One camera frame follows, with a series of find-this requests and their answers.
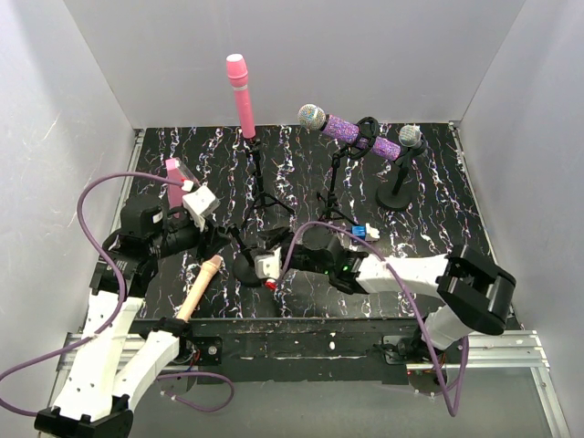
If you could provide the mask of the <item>peach toy microphone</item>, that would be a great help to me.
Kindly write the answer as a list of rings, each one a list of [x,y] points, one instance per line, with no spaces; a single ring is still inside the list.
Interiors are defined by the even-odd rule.
[[[214,255],[210,259],[203,262],[200,272],[194,283],[189,288],[187,296],[183,301],[176,318],[188,322],[197,308],[206,288],[213,280],[214,276],[220,270],[224,260],[220,255]]]

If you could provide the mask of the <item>black round-base mic stand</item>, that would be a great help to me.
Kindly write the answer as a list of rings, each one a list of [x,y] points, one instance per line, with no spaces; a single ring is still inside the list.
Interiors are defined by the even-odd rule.
[[[232,272],[235,278],[246,287],[263,286],[256,276],[254,258],[269,251],[258,246],[247,245],[241,237],[239,228],[234,224],[228,227],[228,231],[239,247],[239,253],[235,256],[232,264]]]

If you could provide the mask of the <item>black tripod mic stand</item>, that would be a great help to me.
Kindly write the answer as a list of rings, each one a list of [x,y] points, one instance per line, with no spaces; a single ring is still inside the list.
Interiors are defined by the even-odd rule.
[[[261,141],[257,137],[245,139],[245,145],[247,146],[246,157],[251,158],[254,164],[254,171],[252,173],[254,178],[254,186],[252,189],[252,203],[245,210],[244,220],[240,226],[241,231],[244,231],[247,228],[247,224],[251,218],[252,213],[259,210],[265,210],[270,207],[279,206],[284,208],[290,215],[296,214],[292,207],[283,203],[266,190],[264,185],[264,176],[262,173],[260,151]]]

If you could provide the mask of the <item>pink toy microphone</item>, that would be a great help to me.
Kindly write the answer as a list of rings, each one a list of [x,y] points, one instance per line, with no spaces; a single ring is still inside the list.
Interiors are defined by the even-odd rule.
[[[256,136],[256,124],[248,89],[248,70],[241,54],[231,54],[226,57],[226,73],[234,92],[240,126],[245,139]]]

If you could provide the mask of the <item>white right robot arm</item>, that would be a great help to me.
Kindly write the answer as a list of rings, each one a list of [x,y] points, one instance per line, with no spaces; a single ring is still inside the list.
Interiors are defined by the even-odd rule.
[[[325,227],[314,231],[301,242],[287,227],[265,232],[264,247],[252,254],[256,276],[275,282],[295,269],[325,275],[349,295],[406,286],[416,296],[441,300],[439,309],[423,317],[422,328],[393,347],[406,360],[430,363],[472,332],[499,336],[506,330],[516,280],[470,246],[457,245],[445,255],[379,259],[348,249]]]

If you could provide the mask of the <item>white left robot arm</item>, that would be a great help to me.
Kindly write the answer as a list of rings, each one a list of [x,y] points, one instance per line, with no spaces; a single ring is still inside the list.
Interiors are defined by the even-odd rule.
[[[163,367],[193,357],[193,341],[185,337],[189,319],[223,263],[219,250],[229,241],[211,218],[218,204],[195,193],[171,210],[148,195],[126,202],[120,228],[103,245],[111,260],[99,261],[91,279],[83,330],[88,343],[77,350],[54,404],[37,413],[37,430],[55,437],[126,437],[139,400]],[[203,264],[177,316],[157,322],[144,346],[120,366],[131,323],[145,304],[159,261],[186,250]]]

